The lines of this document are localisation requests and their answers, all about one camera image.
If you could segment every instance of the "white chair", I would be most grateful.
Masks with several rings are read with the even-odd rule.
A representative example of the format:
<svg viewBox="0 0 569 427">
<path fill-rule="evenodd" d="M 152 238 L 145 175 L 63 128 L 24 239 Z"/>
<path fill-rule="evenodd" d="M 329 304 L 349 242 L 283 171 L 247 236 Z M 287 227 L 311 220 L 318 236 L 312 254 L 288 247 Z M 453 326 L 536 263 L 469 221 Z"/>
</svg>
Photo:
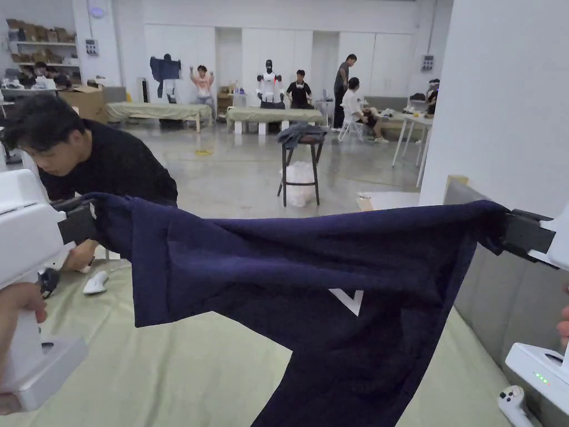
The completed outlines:
<svg viewBox="0 0 569 427">
<path fill-rule="evenodd" d="M 344 140 L 344 137 L 346 136 L 346 134 L 349 133 L 351 135 L 352 130 L 354 130 L 357 134 L 358 139 L 361 142 L 363 142 L 364 141 L 364 124 L 363 123 L 357 123 L 354 120 L 354 117 L 350 113 L 348 108 L 344 104 L 341 104 L 341 106 L 342 106 L 342 108 L 344 108 L 344 123 L 342 124 L 342 130 L 340 131 L 340 134 L 338 135 L 338 140 L 340 142 L 342 142 Z"/>
</svg>

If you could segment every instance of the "white printed logo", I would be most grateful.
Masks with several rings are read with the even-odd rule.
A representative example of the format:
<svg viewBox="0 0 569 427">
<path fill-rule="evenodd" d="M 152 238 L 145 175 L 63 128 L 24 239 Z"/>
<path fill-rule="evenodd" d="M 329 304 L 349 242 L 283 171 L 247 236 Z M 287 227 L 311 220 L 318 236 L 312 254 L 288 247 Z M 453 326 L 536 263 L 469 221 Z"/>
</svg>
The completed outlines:
<svg viewBox="0 0 569 427">
<path fill-rule="evenodd" d="M 358 316 L 360 314 L 361 300 L 364 298 L 364 291 L 357 290 L 354 298 L 351 299 L 350 296 L 341 289 L 328 289 L 334 294 L 336 298 L 340 300 L 353 314 Z"/>
</svg>

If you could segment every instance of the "human hand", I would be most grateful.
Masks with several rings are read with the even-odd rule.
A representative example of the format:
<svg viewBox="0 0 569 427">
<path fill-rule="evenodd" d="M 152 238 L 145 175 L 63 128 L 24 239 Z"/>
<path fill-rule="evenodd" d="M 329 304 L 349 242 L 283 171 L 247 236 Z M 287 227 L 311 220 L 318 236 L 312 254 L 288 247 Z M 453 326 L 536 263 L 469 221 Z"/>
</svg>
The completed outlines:
<svg viewBox="0 0 569 427">
<path fill-rule="evenodd" d="M 43 323 L 47 319 L 46 306 L 40 287 L 34 283 L 14 283 L 0 290 L 2 316 L 17 315 L 19 310 L 30 310 L 35 311 L 38 323 Z"/>
<path fill-rule="evenodd" d="M 94 258 L 95 249 L 98 242 L 94 240 L 85 240 L 79 246 L 74 247 L 69 251 L 69 255 L 63 264 L 63 270 L 83 270 L 87 267 Z"/>
<path fill-rule="evenodd" d="M 569 293 L 567 285 L 565 285 L 565 292 Z M 569 342 L 569 305 L 561 311 L 561 318 L 563 321 L 557 324 L 557 330 L 561 336 L 561 345 L 565 348 Z"/>
</svg>

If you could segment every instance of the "gray cloth on stool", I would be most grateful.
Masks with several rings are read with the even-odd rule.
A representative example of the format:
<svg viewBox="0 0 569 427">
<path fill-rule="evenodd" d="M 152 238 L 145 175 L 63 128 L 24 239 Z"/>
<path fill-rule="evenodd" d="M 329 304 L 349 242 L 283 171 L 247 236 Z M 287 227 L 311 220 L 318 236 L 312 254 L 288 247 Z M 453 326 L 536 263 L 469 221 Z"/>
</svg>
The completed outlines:
<svg viewBox="0 0 569 427">
<path fill-rule="evenodd" d="M 277 135 L 277 141 L 284 144 L 284 148 L 296 148 L 300 139 L 304 136 L 313 137 L 317 143 L 324 142 L 327 132 L 319 126 L 312 126 L 308 123 L 298 123 L 281 130 Z"/>
</svg>

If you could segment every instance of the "electrical panel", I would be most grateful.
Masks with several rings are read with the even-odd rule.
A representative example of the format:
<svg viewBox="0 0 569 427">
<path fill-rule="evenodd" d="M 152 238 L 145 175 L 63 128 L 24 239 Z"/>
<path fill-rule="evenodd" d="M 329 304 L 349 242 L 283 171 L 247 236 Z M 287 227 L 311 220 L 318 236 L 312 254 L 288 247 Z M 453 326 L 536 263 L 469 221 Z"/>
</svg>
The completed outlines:
<svg viewBox="0 0 569 427">
<path fill-rule="evenodd" d="M 87 51 L 87 55 L 91 56 L 99 56 L 99 43 L 93 39 L 85 40 L 85 49 Z"/>
<path fill-rule="evenodd" d="M 435 62 L 434 55 L 423 55 L 423 65 L 421 66 L 421 72 L 430 73 L 432 71 L 434 62 Z"/>
</svg>

